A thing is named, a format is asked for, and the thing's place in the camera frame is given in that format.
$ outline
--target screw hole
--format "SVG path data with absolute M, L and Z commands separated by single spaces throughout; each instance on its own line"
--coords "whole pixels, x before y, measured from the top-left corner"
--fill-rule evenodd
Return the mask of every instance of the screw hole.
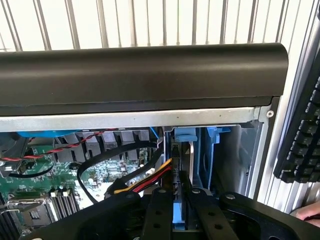
M 153 227 L 155 229 L 159 229 L 159 228 L 161 228 L 161 225 L 159 223 L 155 223 L 155 224 L 153 224 Z
M 218 229 L 218 230 L 221 230 L 223 227 L 222 227 L 222 225 L 220 225 L 220 224 L 215 224 L 215 225 L 214 225 L 214 228 L 215 228 L 215 229 Z

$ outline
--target yellow wire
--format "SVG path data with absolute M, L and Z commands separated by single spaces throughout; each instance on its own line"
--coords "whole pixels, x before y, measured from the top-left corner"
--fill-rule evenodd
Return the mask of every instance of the yellow wire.
M 152 178 L 156 173 L 158 173 L 160 170 L 164 169 L 166 166 L 168 166 L 168 164 L 170 164 L 172 162 L 172 158 L 170 158 L 169 160 L 167 160 L 164 164 L 162 164 L 154 173 L 152 173 L 151 175 L 149 175 L 147 178 Z M 128 186 L 124 189 L 119 189 L 119 190 L 115 190 L 113 193 L 114 194 L 118 194 L 118 193 L 121 193 L 121 192 L 124 192 L 124 191 L 129 191 L 131 189 L 133 189 L 135 186 L 137 186 L 142 180 L 145 180 L 144 179 L 141 179 L 140 181 L 137 181 L 135 184 L 131 185 L 131 186 Z

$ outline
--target black keyboard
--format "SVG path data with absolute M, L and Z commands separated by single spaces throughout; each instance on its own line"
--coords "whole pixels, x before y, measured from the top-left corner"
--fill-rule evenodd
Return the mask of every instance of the black keyboard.
M 273 174 L 286 183 L 320 182 L 320 54 L 311 67 Z

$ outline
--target finger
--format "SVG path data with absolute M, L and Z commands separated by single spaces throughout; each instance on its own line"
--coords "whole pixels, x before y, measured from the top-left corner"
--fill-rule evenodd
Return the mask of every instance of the finger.
M 305 220 L 307 217 L 311 217 L 317 214 L 320 214 L 320 201 L 298 209 L 295 217 L 301 220 Z
M 318 228 L 320 228 L 320 220 L 319 219 L 311 219 L 311 220 L 307 220 L 307 223 L 310 223 L 312 225 L 317 226 Z

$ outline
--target red wire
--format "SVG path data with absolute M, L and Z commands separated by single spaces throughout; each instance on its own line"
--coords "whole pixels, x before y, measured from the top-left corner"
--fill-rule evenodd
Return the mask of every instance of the red wire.
M 154 183 L 155 181 L 157 181 L 159 179 L 159 177 L 161 177 L 163 174 L 165 174 L 167 171 L 171 170 L 171 166 L 167 167 L 164 171 L 160 172 L 159 174 L 155 175 L 153 178 L 151 178 L 150 180 L 142 183 L 141 185 L 139 185 L 138 187 L 134 188 L 132 191 L 135 193 L 139 193 L 143 188 L 145 188 L 146 186 Z
M 105 131 L 97 131 L 97 132 L 95 132 L 94 134 L 91 134 L 91 135 L 87 136 L 86 138 L 83 138 L 81 141 L 79 141 L 79 142 L 77 142 L 77 143 L 72 143 L 72 144 L 69 144 L 69 145 L 67 145 L 67 146 L 55 148 L 55 149 L 52 149 L 52 150 L 50 150 L 50 151 L 47 151 L 47 152 L 45 152 L 45 153 L 41 153 L 41 154 L 38 154 L 38 155 L 27 155 L 27 156 L 24 156 L 24 157 L 2 157 L 2 158 L 0 158 L 0 160 L 16 162 L 16 161 L 21 161 L 21 160 L 23 160 L 23 159 L 41 159 L 41 158 L 43 158 L 45 155 L 49 155 L 49 154 L 53 154 L 53 153 L 58 153 L 58 152 L 63 151 L 64 149 L 70 149 L 70 148 L 78 147 L 80 144 L 83 144 L 83 143 L 86 142 L 87 140 L 92 139 L 94 136 L 97 136 L 97 135 L 99 135 L 99 134 L 103 134 L 104 132 L 105 132 Z

